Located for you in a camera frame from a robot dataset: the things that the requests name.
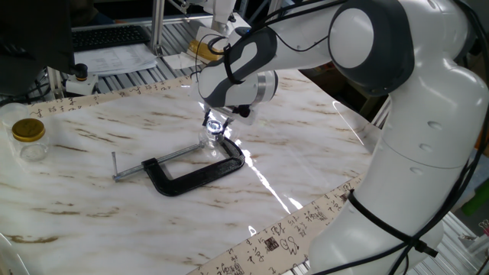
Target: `table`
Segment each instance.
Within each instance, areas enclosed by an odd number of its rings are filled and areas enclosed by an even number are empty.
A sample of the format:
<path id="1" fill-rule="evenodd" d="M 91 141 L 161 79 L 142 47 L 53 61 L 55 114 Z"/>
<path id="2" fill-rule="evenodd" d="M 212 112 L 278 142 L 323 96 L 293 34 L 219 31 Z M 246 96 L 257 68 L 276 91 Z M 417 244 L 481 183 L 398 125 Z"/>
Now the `table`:
<path id="1" fill-rule="evenodd" d="M 203 112 L 185 90 L 42 118 L 53 146 L 29 172 L 0 132 L 0 232 L 45 274 L 185 274 L 365 172 L 379 130 L 298 71 L 278 75 L 257 121 L 227 133 L 244 167 L 175 198 L 144 173 L 114 183 L 110 153 L 124 170 L 195 144 Z M 178 176 L 212 161 L 196 154 L 168 169 Z"/>

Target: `wire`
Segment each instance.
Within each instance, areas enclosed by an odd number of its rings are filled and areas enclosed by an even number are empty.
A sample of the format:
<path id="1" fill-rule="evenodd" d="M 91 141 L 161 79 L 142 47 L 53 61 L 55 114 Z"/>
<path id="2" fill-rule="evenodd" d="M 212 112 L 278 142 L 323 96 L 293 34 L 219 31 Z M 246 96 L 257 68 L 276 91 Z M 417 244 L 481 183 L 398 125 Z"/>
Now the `wire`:
<path id="1" fill-rule="evenodd" d="M 296 51 L 296 52 L 299 52 L 299 53 L 303 53 L 303 52 L 306 52 L 306 51 L 308 51 L 308 50 L 313 49 L 315 46 L 317 46 L 318 44 L 320 44 L 320 43 L 321 43 L 321 42 L 323 42 L 324 40 L 328 39 L 328 37 L 329 37 L 329 35 L 326 35 L 325 37 L 321 38 L 319 41 L 315 42 L 315 43 L 314 43 L 314 44 L 313 44 L 311 47 L 308 47 L 308 48 L 306 48 L 306 49 L 304 49 L 304 50 L 297 50 L 297 49 L 294 49 L 294 48 L 293 48 L 292 46 L 290 46 L 289 44 L 287 44 L 287 42 L 285 42 L 285 41 L 282 39 L 282 37 L 280 37 L 280 35 L 278 35 L 278 33 L 277 33 L 276 31 L 274 31 L 274 29 L 272 29 L 271 27 L 266 27 L 266 28 L 268 28 L 268 29 L 272 30 L 272 31 L 275 33 L 275 35 L 277 36 L 277 38 L 278 38 L 280 41 L 282 41 L 282 43 L 283 43 L 285 46 L 287 46 L 289 49 L 291 49 L 291 50 L 293 50 L 293 51 Z"/>
<path id="2" fill-rule="evenodd" d="M 455 3 L 458 4 L 458 6 L 464 11 L 464 13 L 467 15 L 468 20 L 470 21 L 472 27 L 475 29 L 475 33 L 479 38 L 479 43 L 481 43 L 481 49 L 482 49 L 482 56 L 484 58 L 484 65 L 486 69 L 486 81 L 489 80 L 489 54 L 487 53 L 487 49 L 489 46 L 487 45 L 487 39 L 486 39 L 486 32 L 484 30 L 484 27 L 482 26 L 477 14 L 475 14 L 474 10 L 464 2 L 460 0 L 454 0 Z M 472 178 L 474 171 L 478 165 L 478 162 L 481 158 L 482 152 L 484 152 L 485 148 L 487 147 L 487 131 L 488 131 L 488 125 L 489 125 L 489 106 L 486 110 L 485 118 L 484 118 L 484 123 L 482 125 L 482 131 L 481 131 L 481 144 L 477 150 L 477 153 L 475 154 L 475 157 L 471 163 L 466 163 L 465 166 L 462 168 L 460 176 L 458 179 L 455 181 L 449 195 L 447 196 L 445 202 L 442 204 L 442 207 L 434 214 L 433 218 L 418 232 L 416 233 L 413 237 L 414 238 L 420 238 L 424 234 L 426 234 L 429 230 L 431 230 L 435 225 L 437 225 L 444 217 L 445 215 L 450 211 L 450 209 L 455 205 L 455 203 L 460 199 L 461 195 L 465 191 L 468 183 L 470 182 L 470 179 Z M 406 268 L 404 270 L 404 274 L 407 273 L 409 270 L 409 258 L 408 258 L 408 253 L 409 251 L 413 248 L 413 246 L 410 245 L 405 245 L 401 248 L 396 249 L 394 252 L 403 249 L 403 252 L 401 255 L 397 258 L 397 261 L 395 264 L 391 267 L 391 270 L 389 272 L 390 275 L 395 274 L 397 271 L 397 268 L 400 266 L 402 263 L 403 259 L 406 259 Z M 330 273 L 334 273 L 336 271 L 344 270 L 350 267 L 355 267 L 359 264 L 366 264 L 369 262 L 372 262 L 373 260 L 377 260 L 380 258 L 381 255 L 384 255 L 384 253 L 379 254 L 377 256 L 370 257 L 365 260 L 360 260 L 360 261 L 355 261 L 350 264 L 345 264 L 340 267 L 335 267 L 330 270 L 325 270 L 323 272 L 315 273 L 313 275 L 326 275 Z"/>
<path id="3" fill-rule="evenodd" d="M 199 49 L 200 49 L 200 44 L 202 43 L 202 41 L 204 40 L 204 38 L 210 36 L 210 35 L 213 35 L 213 36 L 216 36 L 216 37 L 222 37 L 222 35 L 217 35 L 217 34 L 206 34 L 204 35 L 202 38 L 200 38 L 200 41 L 199 41 L 199 44 L 197 44 L 197 51 L 196 51 L 196 68 L 195 68 L 195 72 L 194 73 L 197 73 L 197 60 L 198 60 L 198 56 L 199 56 Z M 197 82 L 199 82 L 199 74 L 196 74 L 196 79 L 197 79 Z"/>
<path id="4" fill-rule="evenodd" d="M 311 1 L 308 1 L 307 4 L 304 4 L 304 5 L 309 5 L 309 4 L 313 4 L 313 3 L 316 3 L 316 2 L 320 2 L 319 0 L 317 1 L 314 1 L 314 0 L 311 0 Z M 254 32 L 256 31 L 259 31 L 260 29 L 262 28 L 265 28 L 267 26 L 270 26 L 272 24 L 275 24 L 275 23 L 278 23 L 278 22 L 281 22 L 281 21 L 284 21 L 284 20 L 287 20 L 287 19 L 291 19 L 291 18 L 295 18 L 295 17 L 299 17 L 301 15 L 307 15 L 309 13 L 313 13 L 315 11 L 321 11 L 325 8 L 331 8 L 331 7 L 334 7 L 336 5 L 340 5 L 340 4 L 344 4 L 346 3 L 348 0 L 338 0 L 338 1 L 334 1 L 334 2 L 330 2 L 330 3 L 327 3 L 327 4 L 324 4 L 324 5 L 320 5 L 320 6 L 317 6 L 317 7 L 314 7 L 314 8 L 310 8 L 310 9 L 306 9 L 304 11 L 298 11 L 298 12 L 295 12 L 295 13 L 292 13 L 291 15 L 285 15 L 281 18 L 277 18 L 277 19 L 274 19 L 274 20 L 270 20 L 268 22 L 261 22 L 255 26 L 253 26 L 250 31 L 247 33 L 247 35 L 249 34 L 253 34 Z M 271 15 L 276 15 L 282 11 L 286 11 L 286 10 L 289 10 L 291 9 L 291 7 L 285 7 L 285 8 L 281 8 L 281 9 L 278 9 L 276 10 L 275 12 L 271 13 L 269 16 Z"/>
<path id="5" fill-rule="evenodd" d="M 8 103 L 28 103 L 29 101 L 36 101 L 36 100 L 42 99 L 50 91 L 51 91 L 51 88 L 47 87 L 47 89 L 46 89 L 46 91 L 44 91 L 44 93 L 42 93 L 41 95 L 29 98 L 29 99 L 15 99 L 15 98 L 4 99 L 4 100 L 0 101 L 0 107 L 7 105 Z"/>

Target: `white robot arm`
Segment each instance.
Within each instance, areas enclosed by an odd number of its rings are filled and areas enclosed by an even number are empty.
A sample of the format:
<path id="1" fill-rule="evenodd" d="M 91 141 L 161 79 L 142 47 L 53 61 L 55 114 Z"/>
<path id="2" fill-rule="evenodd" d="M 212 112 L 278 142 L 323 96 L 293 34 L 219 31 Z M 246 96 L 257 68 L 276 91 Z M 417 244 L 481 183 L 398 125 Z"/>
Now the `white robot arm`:
<path id="1" fill-rule="evenodd" d="M 312 0 L 285 17 L 236 29 L 225 56 L 198 75 L 196 99 L 241 117 L 273 97 L 272 70 L 329 61 L 370 94 L 389 94 L 390 115 L 353 199 L 423 242 L 406 244 L 351 200 L 313 241 L 310 274 L 402 273 L 407 255 L 412 267 L 427 256 L 424 244 L 441 241 L 434 216 L 468 170 L 489 103 L 485 83 L 453 62 L 469 28 L 454 0 Z M 349 266 L 379 254 L 385 257 Z"/>

